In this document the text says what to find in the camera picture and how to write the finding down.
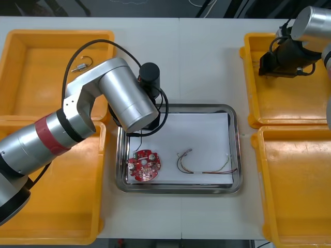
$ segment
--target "black cable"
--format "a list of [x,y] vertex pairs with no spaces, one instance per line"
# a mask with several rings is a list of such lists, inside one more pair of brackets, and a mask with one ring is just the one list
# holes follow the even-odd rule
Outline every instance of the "black cable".
[[161,109],[161,107],[163,105],[163,95],[162,94],[160,94],[160,95],[161,95],[161,104],[160,104],[160,107],[157,109],[158,111],[160,111],[160,109]]
[[80,0],[74,0],[85,12],[85,15],[87,17],[91,16],[91,11],[80,1]]
[[288,36],[280,36],[280,37],[276,37],[271,43],[270,43],[270,46],[269,46],[269,52],[273,55],[273,45],[274,43],[277,41],[277,40],[282,40],[282,39],[288,39],[289,37]]
[[48,167],[50,167],[51,163],[45,165],[45,167],[42,169],[41,173],[38,175],[38,177],[34,180],[31,188],[41,179],[41,177],[45,174],[47,171]]
[[201,16],[201,14],[205,11],[205,9],[207,8],[208,4],[211,2],[211,0],[206,0],[201,9],[199,10],[199,12],[197,13],[197,15],[195,16],[195,18],[199,18]]
[[163,119],[162,123],[156,129],[154,129],[152,132],[143,133],[143,134],[127,133],[126,134],[127,137],[147,137],[147,136],[151,136],[151,135],[155,134],[156,132],[158,132],[164,126],[164,124],[166,123],[166,120],[167,120],[168,114],[169,114],[169,101],[168,101],[168,98],[167,98],[166,94],[164,93],[164,91],[162,89],[158,89],[158,90],[163,95],[165,105],[166,105],[165,106],[165,116],[164,116],[164,119]]
[[314,63],[314,64],[312,64],[311,72],[307,73],[307,72],[303,72],[303,71],[297,71],[296,74],[299,75],[299,76],[310,76],[315,72],[315,69],[316,69],[316,65]]
[[140,137],[140,145],[138,146],[138,148],[136,149],[136,151],[139,150],[139,148],[141,147],[142,144],[143,144],[143,137],[141,136]]
[[98,40],[92,40],[88,43],[86,43],[85,45],[82,45],[74,54],[73,56],[71,57],[71,59],[69,60],[68,62],[68,65],[67,65],[67,68],[66,68],[66,71],[64,73],[64,76],[63,76],[63,82],[62,82],[62,97],[61,97],[61,107],[63,107],[63,101],[64,101],[64,98],[65,98],[65,95],[66,95],[66,86],[67,86],[67,79],[68,79],[68,74],[69,74],[69,70],[70,70],[70,67],[74,61],[74,59],[85,49],[87,48],[88,46],[92,45],[92,44],[95,44],[95,43],[100,43],[100,42],[103,42],[103,43],[108,43],[110,45],[113,45],[119,49],[121,49],[123,52],[125,52],[127,55],[129,55],[136,63],[139,67],[141,67],[141,64],[139,63],[139,61],[131,54],[129,53],[126,49],[122,48],[120,45],[118,45],[117,43],[113,42],[113,41],[110,41],[110,40],[105,40],[105,39],[98,39]]
[[260,246],[258,246],[257,248],[261,248],[261,247],[263,247],[263,246],[265,246],[265,245],[267,245],[267,244],[270,244],[271,242],[266,242],[266,243],[264,243],[264,244],[261,244]]
[[247,2],[245,2],[243,8],[242,8],[242,9],[240,10],[240,12],[239,12],[239,15],[237,16],[237,19],[238,19],[239,16],[243,13],[243,10],[244,10],[244,8],[247,6],[248,2],[249,2],[249,0],[247,0]]

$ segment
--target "wire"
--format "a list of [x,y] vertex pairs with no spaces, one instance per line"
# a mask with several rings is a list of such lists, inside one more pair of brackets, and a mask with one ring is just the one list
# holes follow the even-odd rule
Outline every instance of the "wire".
[[208,7],[208,4],[210,3],[210,0],[205,0],[205,2],[203,3],[201,9],[199,10],[199,12],[197,13],[197,15],[195,16],[195,18],[199,18],[201,16],[201,14],[205,11],[205,9]]
[[270,46],[269,46],[269,52],[274,55],[273,53],[273,45],[274,43],[277,41],[277,40],[282,40],[282,39],[288,39],[289,37],[288,36],[280,36],[280,37],[276,37],[271,43],[270,43]]
[[314,64],[312,64],[311,72],[307,73],[307,72],[303,72],[303,71],[298,70],[296,74],[299,75],[299,76],[310,76],[315,72],[315,70],[316,70],[316,65],[314,63]]
[[[197,5],[197,4],[194,4],[194,3],[192,3],[192,1],[191,0],[188,0],[189,2],[190,2],[190,4],[191,5],[193,5],[193,6],[196,6],[196,7],[202,7],[202,5]],[[207,6],[209,6],[209,5],[211,5],[211,4],[213,4],[214,2],[216,2],[217,0],[213,0],[213,1],[211,1]]]
[[214,7],[214,5],[216,4],[216,2],[217,2],[217,0],[215,0],[215,2],[213,3],[213,5],[209,8],[207,14],[206,14],[203,18],[206,18],[206,17],[209,15],[209,13],[210,13],[211,10],[213,9],[213,7]]
[[161,104],[160,104],[160,107],[157,109],[158,111],[160,111],[162,105],[163,105],[163,95],[161,94]]
[[261,248],[261,247],[263,247],[263,246],[265,246],[265,245],[267,245],[267,244],[270,244],[271,242],[266,242],[266,243],[264,243],[264,244],[261,244],[260,246],[258,246],[257,248]]
[[244,8],[247,6],[248,2],[249,2],[249,0],[247,0],[247,2],[245,2],[243,8],[240,10],[239,14],[237,15],[237,19],[238,19],[238,18],[240,17],[240,15],[243,13],[243,10],[244,10]]
[[143,144],[143,136],[140,136],[140,145],[138,146],[138,148],[136,149],[136,151],[139,150],[139,148],[141,147],[141,145]]
[[181,171],[182,173],[185,173],[185,174],[231,174],[231,173],[233,173],[233,172],[235,172],[235,171],[237,171],[237,168],[235,168],[235,169],[232,169],[232,170],[227,170],[227,171],[224,171],[224,172],[220,172],[220,170],[222,170],[225,166],[226,166],[226,164],[229,162],[229,159],[230,159],[230,157],[228,156],[228,159],[227,159],[227,161],[226,161],[226,163],[222,166],[222,168],[221,169],[219,169],[219,170],[216,170],[216,171],[213,171],[213,172],[194,172],[194,171],[191,171],[191,170],[189,170],[188,168],[186,168],[184,165],[183,165],[183,157],[185,157],[185,156],[187,156],[187,154],[189,153],[189,152],[191,152],[192,151],[192,149],[190,148],[190,149],[188,149],[188,150],[186,150],[184,153],[183,153],[183,155],[179,155],[179,153],[177,153],[177,156],[178,156],[178,159],[177,159],[177,168],[178,168],[178,170],[179,171]]
[[98,39],[98,40],[92,40],[88,43],[86,43],[85,45],[82,45],[74,54],[73,56],[71,57],[71,59],[69,60],[68,62],[68,65],[67,65],[67,68],[66,68],[66,71],[64,73],[64,76],[63,76],[63,82],[62,82],[62,97],[61,97],[61,107],[63,107],[63,101],[64,101],[64,98],[65,98],[65,95],[66,95],[66,86],[67,86],[67,79],[68,79],[68,74],[69,74],[69,70],[70,70],[70,67],[73,63],[73,61],[75,60],[75,58],[85,49],[87,48],[88,46],[92,45],[92,44],[95,44],[95,43],[108,43],[110,45],[113,45],[117,48],[119,48],[120,50],[122,50],[123,52],[125,52],[127,55],[129,55],[136,63],[139,67],[141,67],[141,64],[139,63],[139,61],[131,54],[129,53],[126,49],[124,49],[123,47],[121,47],[120,45],[118,45],[117,43],[113,42],[113,41],[110,41],[110,40],[105,40],[105,39]]
[[[188,1],[189,1],[190,4],[193,5],[193,6],[196,6],[196,7],[202,7],[202,5],[197,5],[197,4],[192,3],[191,0],[188,0]],[[211,12],[211,10],[212,10],[212,8],[214,7],[214,5],[216,4],[216,2],[217,2],[217,0],[212,0],[209,4],[207,4],[207,6],[209,6],[209,5],[212,5],[212,6],[209,8],[207,14],[206,14],[203,18],[206,18],[206,17],[209,15],[209,13]]]
[[166,123],[166,120],[167,120],[168,114],[169,114],[169,101],[168,101],[168,98],[167,98],[166,94],[164,93],[164,91],[162,89],[157,89],[157,90],[160,91],[161,94],[163,94],[163,97],[164,97],[164,100],[165,100],[165,105],[166,105],[165,106],[165,115],[164,115],[164,119],[163,119],[162,123],[156,129],[154,129],[152,132],[143,133],[143,134],[127,133],[126,134],[127,137],[147,137],[147,136],[151,136],[151,135],[155,134],[156,132],[158,132],[164,126],[164,124]]
[[42,171],[40,172],[38,177],[34,180],[31,188],[41,179],[41,177],[45,174],[45,172],[47,171],[48,167],[50,167],[50,165],[51,165],[51,163],[45,165],[45,167],[42,169]]

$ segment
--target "white paper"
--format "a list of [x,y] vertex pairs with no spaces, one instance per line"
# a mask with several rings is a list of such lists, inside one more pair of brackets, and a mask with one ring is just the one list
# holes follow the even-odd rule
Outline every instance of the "white paper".
[[[130,138],[130,158],[140,145],[139,137]],[[227,113],[187,114],[170,113],[165,125],[157,133],[142,138],[139,150],[157,152],[161,170],[156,178],[146,183],[196,183],[231,184],[229,174],[185,174],[178,170],[177,153],[182,155],[183,165],[194,172],[210,172],[221,169],[230,157],[229,127]],[[222,169],[230,171],[231,159]],[[140,183],[128,175],[128,182]]]

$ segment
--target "electronic component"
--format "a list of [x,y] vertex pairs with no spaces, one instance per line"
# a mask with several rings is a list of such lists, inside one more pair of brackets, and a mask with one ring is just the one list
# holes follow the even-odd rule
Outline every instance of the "electronic component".
[[141,150],[133,153],[128,160],[129,174],[137,181],[146,182],[154,179],[161,169],[160,158],[151,150]]
[[90,56],[82,56],[81,59],[83,58],[89,58],[91,60],[91,62],[89,64],[86,63],[82,63],[76,66],[76,68],[74,68],[73,70],[71,70],[71,72],[75,72],[75,71],[82,71],[87,67],[90,67],[93,64],[93,60]]

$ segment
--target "floor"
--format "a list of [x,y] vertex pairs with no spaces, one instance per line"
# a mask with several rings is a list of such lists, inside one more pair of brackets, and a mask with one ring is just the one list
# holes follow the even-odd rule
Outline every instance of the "floor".
[[[1,245],[1,248],[21,248],[20,245]],[[25,248],[38,248],[26,245]],[[249,240],[146,240],[146,239],[97,239],[93,244],[61,245],[61,248],[254,248]],[[47,248],[59,248],[47,245]]]

